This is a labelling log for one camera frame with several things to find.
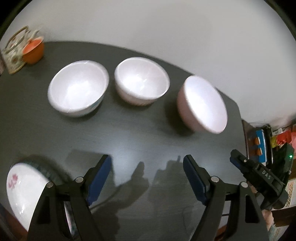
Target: orange object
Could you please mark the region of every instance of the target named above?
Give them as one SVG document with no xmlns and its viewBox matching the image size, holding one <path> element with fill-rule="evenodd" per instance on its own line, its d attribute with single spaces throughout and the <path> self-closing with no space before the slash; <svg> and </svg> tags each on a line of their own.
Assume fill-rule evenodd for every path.
<svg viewBox="0 0 296 241">
<path fill-rule="evenodd" d="M 29 64 L 37 63 L 42 57 L 44 52 L 43 37 L 32 39 L 23 48 L 23 59 Z"/>
</svg>

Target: blue gripper pad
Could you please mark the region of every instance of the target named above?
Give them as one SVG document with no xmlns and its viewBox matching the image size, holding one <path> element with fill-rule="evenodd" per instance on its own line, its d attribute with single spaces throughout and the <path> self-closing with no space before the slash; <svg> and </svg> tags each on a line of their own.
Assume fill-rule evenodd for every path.
<svg viewBox="0 0 296 241">
<path fill-rule="evenodd" d="M 208 198 L 206 197 L 206 192 L 209 191 L 208 189 L 210 186 L 210 183 L 207 179 L 209 175 L 204 168 L 198 167 L 198 165 L 196 164 L 198 169 L 203 169 L 206 172 L 204 176 L 199 176 L 190 159 L 194 161 L 191 155 L 186 155 L 183 159 L 184 172 L 196 196 L 196 199 L 200 201 L 203 205 L 206 205 L 208 201 Z"/>
<path fill-rule="evenodd" d="M 92 183 L 89 185 L 89 192 L 86 198 L 88 205 L 90 206 L 94 201 L 96 201 L 102 191 L 102 188 L 106 182 L 108 174 L 111 170 L 111 156 L 108 156 L 101 168 L 97 172 Z"/>
</svg>

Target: table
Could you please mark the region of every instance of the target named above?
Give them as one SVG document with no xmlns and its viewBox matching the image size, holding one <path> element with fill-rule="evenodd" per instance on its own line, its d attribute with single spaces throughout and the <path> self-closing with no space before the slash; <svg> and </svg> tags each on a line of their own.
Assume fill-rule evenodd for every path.
<svg viewBox="0 0 296 241">
<path fill-rule="evenodd" d="M 160 64 L 170 77 L 168 92 L 147 107 L 125 103 L 114 86 L 114 70 L 124 59 L 140 56 Z M 110 84 L 100 106 L 88 116 L 69 118 L 47 100 L 53 76 L 67 64 L 93 60 L 106 67 Z M 189 240 L 204 206 L 193 194 L 182 159 L 198 164 L 224 182 L 244 180 L 230 163 L 232 149 L 246 154 L 237 104 L 221 93 L 228 123 L 221 134 L 192 133 L 182 123 L 176 96 L 191 74 L 141 53 L 86 42 L 49 42 L 33 66 L 0 77 L 0 203 L 9 168 L 24 157 L 43 160 L 72 179 L 84 175 L 102 154 L 112 156 L 112 172 L 91 207 L 106 240 Z"/>
</svg>

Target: pink bowl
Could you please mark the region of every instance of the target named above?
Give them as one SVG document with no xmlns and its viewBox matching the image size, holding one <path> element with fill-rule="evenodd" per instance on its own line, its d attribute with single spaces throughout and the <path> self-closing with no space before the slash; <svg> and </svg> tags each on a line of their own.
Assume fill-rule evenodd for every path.
<svg viewBox="0 0 296 241">
<path fill-rule="evenodd" d="M 177 97 L 183 122 L 192 131 L 219 134 L 227 125 L 227 111 L 219 92 L 201 77 L 188 77 Z"/>
</svg>

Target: silver screw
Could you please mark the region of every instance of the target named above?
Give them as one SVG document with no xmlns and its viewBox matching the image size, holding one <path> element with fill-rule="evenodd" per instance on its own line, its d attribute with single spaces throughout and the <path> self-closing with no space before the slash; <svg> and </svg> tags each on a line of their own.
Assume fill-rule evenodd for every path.
<svg viewBox="0 0 296 241">
<path fill-rule="evenodd" d="M 54 184 L 53 184 L 52 182 L 48 182 L 48 183 L 46 184 L 46 187 L 47 187 L 47 188 L 51 188 L 53 185 L 54 185 Z"/>
<path fill-rule="evenodd" d="M 75 182 L 77 182 L 77 183 L 81 183 L 81 182 L 83 182 L 83 177 L 78 177 L 78 178 L 76 178 L 76 179 L 75 179 Z"/>
<path fill-rule="evenodd" d="M 213 182 L 215 182 L 215 183 L 219 182 L 219 178 L 216 177 L 216 176 L 212 176 L 212 177 L 211 177 L 211 180 L 212 180 Z"/>
<path fill-rule="evenodd" d="M 248 185 L 246 182 L 242 182 L 242 183 L 241 183 L 241 186 L 242 186 L 243 188 L 247 188 L 249 185 Z"/>
</svg>

